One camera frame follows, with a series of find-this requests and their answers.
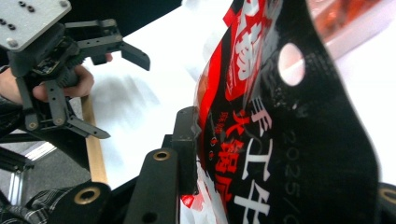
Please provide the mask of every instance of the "wooden strip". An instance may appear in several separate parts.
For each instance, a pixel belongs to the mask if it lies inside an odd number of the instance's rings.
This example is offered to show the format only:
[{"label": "wooden strip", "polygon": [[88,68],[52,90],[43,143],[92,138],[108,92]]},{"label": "wooden strip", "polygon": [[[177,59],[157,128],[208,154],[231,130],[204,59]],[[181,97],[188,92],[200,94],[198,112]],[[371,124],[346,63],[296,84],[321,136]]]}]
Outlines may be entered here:
[{"label": "wooden strip", "polygon": [[[84,120],[96,126],[92,98],[90,95],[81,98],[81,107]],[[108,184],[100,139],[90,135],[86,140],[86,144],[92,181]]]}]

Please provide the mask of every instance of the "human hand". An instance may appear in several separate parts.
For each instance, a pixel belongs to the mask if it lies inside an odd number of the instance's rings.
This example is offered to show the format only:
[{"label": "human hand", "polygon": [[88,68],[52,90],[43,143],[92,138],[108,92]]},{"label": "human hand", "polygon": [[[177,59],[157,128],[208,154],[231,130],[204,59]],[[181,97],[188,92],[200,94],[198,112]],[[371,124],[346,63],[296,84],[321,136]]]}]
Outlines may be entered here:
[{"label": "human hand", "polygon": [[[76,66],[75,73],[78,76],[78,84],[74,87],[64,88],[64,95],[70,97],[82,97],[88,95],[94,82],[93,75],[82,65]],[[12,75],[10,68],[0,75],[0,95],[16,104],[22,104],[22,98],[16,78]],[[34,87],[33,96],[40,101],[46,102],[48,95],[45,85]]]}]

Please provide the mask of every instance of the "package hang hole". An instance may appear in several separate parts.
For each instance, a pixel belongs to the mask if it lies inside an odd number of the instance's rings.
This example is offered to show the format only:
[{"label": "package hang hole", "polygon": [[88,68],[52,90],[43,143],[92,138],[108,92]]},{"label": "package hang hole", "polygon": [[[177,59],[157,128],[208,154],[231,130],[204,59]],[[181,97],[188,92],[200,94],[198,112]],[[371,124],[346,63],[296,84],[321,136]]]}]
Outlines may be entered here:
[{"label": "package hang hole", "polygon": [[283,46],[279,53],[277,69],[282,80],[289,86],[296,86],[304,79],[304,55],[296,45],[288,43]]}]

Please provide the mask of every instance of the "white tabletop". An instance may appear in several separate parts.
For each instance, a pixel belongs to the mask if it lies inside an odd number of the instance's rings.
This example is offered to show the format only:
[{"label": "white tabletop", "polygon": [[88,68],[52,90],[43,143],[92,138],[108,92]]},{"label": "white tabletop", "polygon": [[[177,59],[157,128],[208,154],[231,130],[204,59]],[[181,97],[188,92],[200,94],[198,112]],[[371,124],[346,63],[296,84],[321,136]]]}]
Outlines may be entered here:
[{"label": "white tabletop", "polygon": [[[114,53],[112,63],[93,66],[96,125],[111,137],[101,140],[108,184],[116,188],[140,172],[147,153],[173,132],[177,111],[193,105],[196,81],[226,27],[231,1],[186,1],[124,40],[145,51],[150,71]],[[348,53],[336,66],[361,118],[381,167],[381,181],[396,185],[396,21]]]}]

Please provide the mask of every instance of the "silver metal plate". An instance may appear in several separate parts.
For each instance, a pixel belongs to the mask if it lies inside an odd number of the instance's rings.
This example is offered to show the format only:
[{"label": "silver metal plate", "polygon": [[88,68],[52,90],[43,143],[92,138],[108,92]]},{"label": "silver metal plate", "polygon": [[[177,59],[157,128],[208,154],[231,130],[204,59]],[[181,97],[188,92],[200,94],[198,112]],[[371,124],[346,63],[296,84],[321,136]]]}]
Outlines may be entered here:
[{"label": "silver metal plate", "polygon": [[0,46],[22,51],[70,10],[67,0],[1,0]]}]

